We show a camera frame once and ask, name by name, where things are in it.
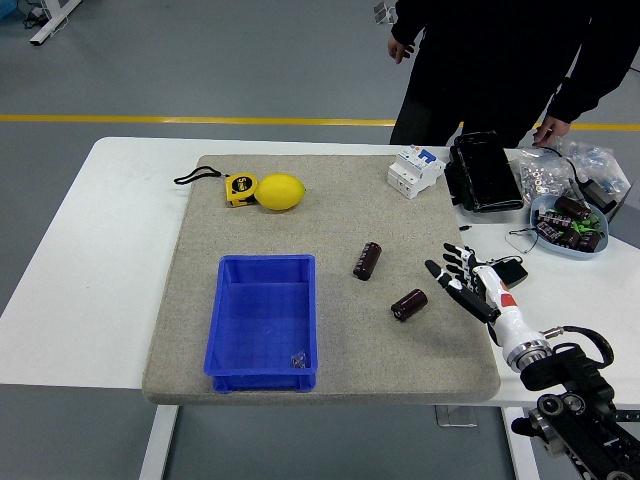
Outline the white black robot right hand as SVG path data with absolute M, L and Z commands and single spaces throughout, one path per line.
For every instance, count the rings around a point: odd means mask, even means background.
M 493 266 L 479 261 L 467 247 L 446 243 L 444 248 L 446 265 L 427 260 L 425 267 L 456 303 L 488 326 L 509 365 L 513 366 L 527 352 L 548 347 L 545 337 L 526 323 Z

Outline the person's left hand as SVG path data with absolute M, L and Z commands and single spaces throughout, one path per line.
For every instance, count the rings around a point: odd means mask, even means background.
M 536 128 L 532 145 L 534 147 L 547 147 L 560 137 L 569 133 L 571 124 L 546 115 L 542 123 Z

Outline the person's right hand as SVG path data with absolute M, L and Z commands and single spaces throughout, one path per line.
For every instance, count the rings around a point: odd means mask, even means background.
M 413 42 L 409 44 L 402 44 L 397 41 L 393 36 L 390 36 L 387 41 L 388 55 L 394 60 L 396 64 L 400 64 L 403 60 L 409 59 L 415 52 L 415 44 Z

